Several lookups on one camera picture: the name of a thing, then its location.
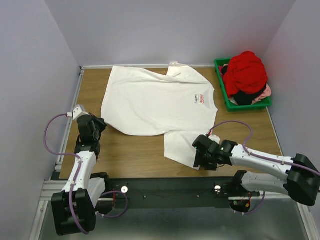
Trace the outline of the white t shirt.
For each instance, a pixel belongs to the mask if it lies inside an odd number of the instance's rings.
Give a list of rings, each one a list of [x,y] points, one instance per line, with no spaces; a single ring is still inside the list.
[[[215,124],[214,92],[204,76],[184,64],[171,64],[165,75],[114,66],[100,115],[126,135],[163,135],[164,156],[191,168],[193,142]]]

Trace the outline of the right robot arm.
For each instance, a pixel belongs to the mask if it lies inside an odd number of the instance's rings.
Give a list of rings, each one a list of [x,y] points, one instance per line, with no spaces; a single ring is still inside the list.
[[[320,190],[320,172],[303,154],[295,157],[276,156],[245,148],[231,140],[216,143],[199,135],[192,146],[196,149],[195,167],[215,171],[219,165],[239,166],[259,173],[239,171],[230,183],[230,191],[241,196],[245,192],[272,192],[289,196],[306,206],[314,206]]]

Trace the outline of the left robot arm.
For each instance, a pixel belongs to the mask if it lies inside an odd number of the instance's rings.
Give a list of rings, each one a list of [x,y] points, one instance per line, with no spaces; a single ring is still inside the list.
[[[55,230],[59,236],[76,233],[87,235],[93,231],[98,199],[107,197],[111,191],[107,173],[92,173],[101,150],[101,134],[107,124],[90,113],[74,120],[79,131],[72,154],[74,166],[62,191],[51,197]]]

